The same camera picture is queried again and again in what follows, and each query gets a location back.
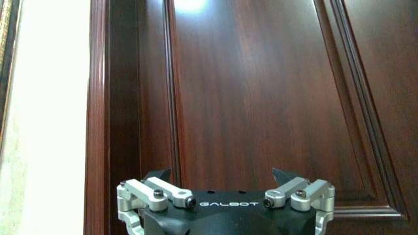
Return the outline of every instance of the wooden trim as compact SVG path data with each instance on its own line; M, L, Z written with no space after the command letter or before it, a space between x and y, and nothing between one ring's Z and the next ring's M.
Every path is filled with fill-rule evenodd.
M84 234L125 233L116 186L140 179L136 0L92 0Z
M163 20L164 20L164 50L165 50L165 72L167 72L167 94L169 107L169 128L171 128L171 156L172 156L172 172L173 183L181 185L180 162L179 162L179 132L177 132L177 108L176 108L176 89L175 89L175 72L172 64L172 3L163 1Z
M107 0L90 0L84 234L109 233Z
M382 133L382 127L374 107L374 101L367 84L363 65L358 53L354 33L351 30L350 19L346 13L344 3L342 0L328 0L328 5L334 12L335 23L338 26L339 35L335 40L340 41L343 45L344 60L347 61L347 68L350 70L351 79L355 85L356 96L360 105L362 117L366 124L368 140L371 143L372 155L378 165L379 176L382 179L384 192L388 200L390 208L363 208L362 210L342 211L348 217L368 215L371 217L392 217L406 219L406 208L402 199L399 184L394 174L390 155L386 146L386 140Z

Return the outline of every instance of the screw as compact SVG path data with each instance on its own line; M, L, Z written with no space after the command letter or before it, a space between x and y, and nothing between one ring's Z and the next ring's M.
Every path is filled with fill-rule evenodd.
M153 197L156 199L163 198L164 197L164 192L160 189L153 190Z
M185 208L191 209L196 205L196 199L193 197L188 197L185 200Z
M303 199L305 198L305 191L304 190L301 190L301 189L296 190L295 194L299 198L303 198Z
M273 201L268 198L263 200L263 205L265 208L271 208L273 206Z

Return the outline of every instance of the robotic hand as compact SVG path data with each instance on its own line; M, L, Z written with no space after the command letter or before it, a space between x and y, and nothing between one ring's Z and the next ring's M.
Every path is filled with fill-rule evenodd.
M272 169L280 185L263 191L191 191L169 170L117 186L117 215L129 235L323 235L334 219L335 188Z

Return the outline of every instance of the door panel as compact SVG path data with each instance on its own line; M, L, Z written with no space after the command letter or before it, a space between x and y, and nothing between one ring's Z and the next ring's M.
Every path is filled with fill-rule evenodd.
M383 71L395 74L395 67L379 70L375 63L382 61L368 49L380 51L391 38L382 45L366 43L376 40L364 33L366 27L379 22L362 18L366 11L355 9L362 4L339 0L143 1L143 174L169 167L175 183L185 188L267 189L275 187L271 168L277 167L335 185L332 232L410 232L400 190L411 182L398 184L394 167L404 167L404 162L392 157L406 154L398 144L414 149L416 113L406 103L391 116L382 116L391 98L396 102L407 96L403 100L411 102L416 97L412 85L415 96L402 94L416 70L407 66L398 91L382 95L392 82L382 78ZM368 88L370 79L384 84ZM400 119L402 111L410 112L410 119L388 124L392 118ZM402 128L410 128L406 143L387 142L387 148L388 138L402 139Z
M418 1L346 1L390 161L418 223Z
M272 188L275 166L330 179L339 206L386 205L375 163L355 152L313 2L175 4L173 22L183 186Z

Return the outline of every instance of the cream wall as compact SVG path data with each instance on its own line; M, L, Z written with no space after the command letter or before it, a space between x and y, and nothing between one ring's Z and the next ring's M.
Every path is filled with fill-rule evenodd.
M0 234L82 234L89 0L22 0Z

